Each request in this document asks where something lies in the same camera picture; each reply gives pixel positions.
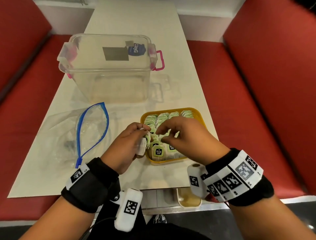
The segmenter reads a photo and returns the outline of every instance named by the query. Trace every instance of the right hand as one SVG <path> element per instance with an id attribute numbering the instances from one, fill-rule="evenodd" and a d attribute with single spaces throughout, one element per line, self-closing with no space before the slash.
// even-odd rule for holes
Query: right hand
<path id="1" fill-rule="evenodd" d="M 198 120 L 187 117 L 173 117 L 164 121 L 156 130 L 156 134 L 166 134 L 161 142 L 170 144 L 191 160 L 207 165 L 214 162 L 230 149 L 219 142 Z"/>

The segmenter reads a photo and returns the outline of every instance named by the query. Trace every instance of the blue zipper seal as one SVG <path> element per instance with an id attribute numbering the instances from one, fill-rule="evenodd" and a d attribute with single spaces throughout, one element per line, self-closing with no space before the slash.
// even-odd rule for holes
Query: blue zipper seal
<path id="1" fill-rule="evenodd" d="M 88 107 L 80 116 L 79 118 L 79 121 L 78 121 L 78 127 L 77 127 L 77 135 L 76 135 L 76 138 L 77 138 L 77 153 L 78 153 L 78 158 L 77 158 L 77 161 L 76 161 L 76 165 L 75 165 L 75 168 L 78 168 L 81 163 L 82 163 L 82 158 L 83 156 L 88 152 L 86 151 L 84 154 L 81 155 L 81 146 L 80 146 L 80 131 L 81 131 L 81 126 L 82 126 L 82 122 L 83 122 L 83 119 L 84 119 L 84 116 L 86 115 L 87 111 L 96 106 L 96 105 L 100 105 L 102 110 L 104 111 L 104 114 L 105 114 L 105 117 L 106 117 L 106 128 L 105 128 L 105 131 L 103 133 L 103 135 L 101 136 L 101 138 L 98 140 L 98 142 L 93 145 L 88 151 L 90 151 L 92 148 L 94 148 L 99 142 L 102 141 L 102 139 L 105 137 L 106 133 L 107 133 L 107 130 L 109 128 L 109 114 L 107 113 L 107 110 L 105 108 L 105 104 L 104 102 L 102 103 L 96 103 L 90 107 Z"/>

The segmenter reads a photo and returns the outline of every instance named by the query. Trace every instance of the red cushion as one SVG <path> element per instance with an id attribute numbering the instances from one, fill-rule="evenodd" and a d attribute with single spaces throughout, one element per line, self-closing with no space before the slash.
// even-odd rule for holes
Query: red cushion
<path id="1" fill-rule="evenodd" d="M 33 0 L 1 1 L 0 90 L 8 83 L 51 26 Z"/>
<path id="2" fill-rule="evenodd" d="M 245 150 L 264 169 L 279 198 L 304 195 L 224 45 L 188 45 L 219 140 Z"/>
<path id="3" fill-rule="evenodd" d="M 316 194 L 316 16 L 292 0 L 247 0 L 224 34 L 311 194 Z"/>
<path id="4" fill-rule="evenodd" d="M 53 35 L 0 105 L 0 220 L 37 220 L 56 196 L 7 199 L 64 76 L 56 60 L 69 35 Z"/>

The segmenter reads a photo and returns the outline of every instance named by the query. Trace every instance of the hand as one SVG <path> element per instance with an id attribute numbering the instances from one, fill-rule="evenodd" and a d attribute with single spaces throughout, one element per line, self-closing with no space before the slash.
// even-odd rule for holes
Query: hand
<path id="1" fill-rule="evenodd" d="M 146 135 L 147 131 L 150 131 L 150 127 L 145 124 L 132 123 L 128 125 L 101 156 L 102 162 L 118 174 L 125 173 L 136 157 L 143 157 L 136 155 L 136 151 L 139 140 Z"/>
<path id="2" fill-rule="evenodd" d="M 156 130 L 156 134 L 165 134 L 169 129 L 169 136 L 163 137 L 161 141 L 203 165 L 216 161 L 230 151 L 196 119 L 173 117 L 163 122 Z M 178 131 L 180 133 L 175 138 L 174 135 Z"/>

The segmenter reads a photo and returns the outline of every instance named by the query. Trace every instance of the black wire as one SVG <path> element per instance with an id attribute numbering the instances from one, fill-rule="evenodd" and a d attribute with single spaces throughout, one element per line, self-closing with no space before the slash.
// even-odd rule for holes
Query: black wire
<path id="1" fill-rule="evenodd" d="M 103 221 L 105 221 L 105 220 L 108 220 L 108 219 L 113 219 L 113 220 L 115 220 L 116 218 L 115 218 L 115 217 L 111 217 L 111 218 L 105 218 L 105 219 L 102 219 L 102 220 L 98 221 L 97 223 L 93 224 L 90 228 L 88 228 L 88 230 L 84 232 L 84 234 L 81 236 L 81 238 L 79 238 L 79 240 L 82 240 L 82 239 L 86 236 L 86 234 L 87 234 L 95 225 L 97 225 L 97 224 L 99 224 L 100 222 L 103 222 Z"/>

